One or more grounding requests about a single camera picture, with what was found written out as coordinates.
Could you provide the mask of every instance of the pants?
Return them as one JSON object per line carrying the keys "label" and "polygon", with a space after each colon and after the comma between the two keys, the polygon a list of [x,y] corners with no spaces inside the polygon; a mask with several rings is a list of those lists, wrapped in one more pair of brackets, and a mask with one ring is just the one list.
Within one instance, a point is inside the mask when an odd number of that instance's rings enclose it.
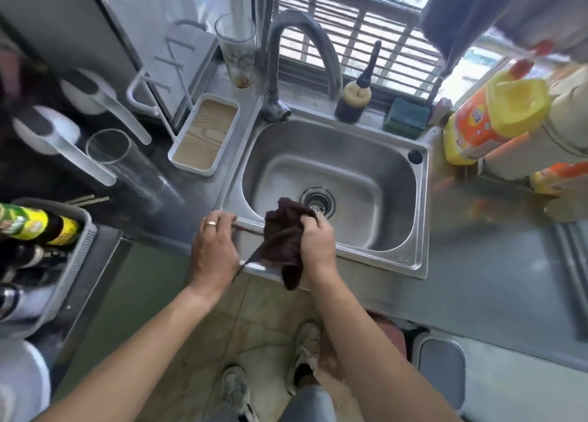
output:
{"label": "pants", "polygon": [[[320,385],[302,387],[292,397],[278,422],[336,422],[333,402]],[[228,405],[224,405],[208,422],[237,422]]]}

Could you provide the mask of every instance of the drinking glass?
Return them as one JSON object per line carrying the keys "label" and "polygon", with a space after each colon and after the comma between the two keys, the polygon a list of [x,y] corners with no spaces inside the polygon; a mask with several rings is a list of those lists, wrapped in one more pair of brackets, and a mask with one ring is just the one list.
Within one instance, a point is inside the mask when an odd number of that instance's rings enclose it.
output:
{"label": "drinking glass", "polygon": [[245,15],[226,13],[215,23],[217,39],[231,81],[248,87],[254,76],[255,24]]}
{"label": "drinking glass", "polygon": [[124,131],[111,128],[92,135],[86,143],[86,154],[147,200],[152,211],[181,202],[169,181]]}

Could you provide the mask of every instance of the sink basin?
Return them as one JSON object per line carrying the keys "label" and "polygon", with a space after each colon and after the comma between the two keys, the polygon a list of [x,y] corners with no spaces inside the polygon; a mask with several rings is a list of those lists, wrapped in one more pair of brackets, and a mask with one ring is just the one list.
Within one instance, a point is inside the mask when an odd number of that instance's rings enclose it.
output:
{"label": "sink basin", "polygon": [[266,211],[289,197],[325,214],[338,256],[426,277],[427,145],[296,108],[286,122],[258,117],[251,128],[222,209],[260,232]]}

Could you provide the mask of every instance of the faucet spout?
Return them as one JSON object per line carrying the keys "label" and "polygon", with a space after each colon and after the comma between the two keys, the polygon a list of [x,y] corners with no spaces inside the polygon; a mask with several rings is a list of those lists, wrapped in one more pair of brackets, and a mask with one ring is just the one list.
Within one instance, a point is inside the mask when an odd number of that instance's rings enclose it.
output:
{"label": "faucet spout", "polygon": [[325,30],[316,20],[304,12],[294,9],[284,10],[272,21],[268,34],[268,83],[261,113],[263,118],[269,122],[285,121],[290,115],[290,108],[280,100],[277,94],[280,39],[284,29],[288,26],[294,26],[304,32],[319,51],[320,57],[325,64],[329,97],[336,100],[342,94],[343,80],[339,57]]}

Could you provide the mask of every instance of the sponge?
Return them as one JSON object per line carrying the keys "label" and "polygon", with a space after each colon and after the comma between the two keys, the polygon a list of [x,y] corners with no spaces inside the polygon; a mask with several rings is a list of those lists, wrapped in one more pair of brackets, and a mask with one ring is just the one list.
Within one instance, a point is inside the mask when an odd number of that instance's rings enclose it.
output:
{"label": "sponge", "polygon": [[416,139],[427,125],[427,119],[429,119],[429,108],[396,98],[392,102],[382,128],[388,133]]}

